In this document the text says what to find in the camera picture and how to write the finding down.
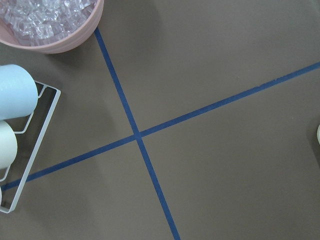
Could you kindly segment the white cup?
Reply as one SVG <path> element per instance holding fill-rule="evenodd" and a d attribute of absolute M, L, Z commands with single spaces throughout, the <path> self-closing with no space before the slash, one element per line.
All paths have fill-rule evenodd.
<path fill-rule="evenodd" d="M 18 152 L 16 135 L 11 126 L 4 120 L 0 121 L 0 169 L 9 167 Z"/>

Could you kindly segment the pink bowl with ice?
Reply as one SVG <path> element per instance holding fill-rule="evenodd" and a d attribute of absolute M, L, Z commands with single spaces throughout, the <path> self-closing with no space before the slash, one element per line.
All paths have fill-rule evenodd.
<path fill-rule="evenodd" d="M 97 28 L 103 0 L 2 0 L 0 42 L 43 54 L 83 44 Z"/>

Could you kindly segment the white bear print tray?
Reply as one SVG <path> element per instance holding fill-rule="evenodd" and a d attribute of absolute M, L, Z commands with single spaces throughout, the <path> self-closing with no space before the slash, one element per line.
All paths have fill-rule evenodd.
<path fill-rule="evenodd" d="M 317 127 L 316 137 L 317 137 L 318 143 L 320 144 L 320 125 Z"/>

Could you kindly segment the blue cup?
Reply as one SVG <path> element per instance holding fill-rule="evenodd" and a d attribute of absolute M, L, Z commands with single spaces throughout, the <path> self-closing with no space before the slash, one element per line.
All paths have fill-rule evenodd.
<path fill-rule="evenodd" d="M 30 115 L 38 103 L 38 90 L 32 76 L 15 64 L 0 67 L 0 119 Z"/>

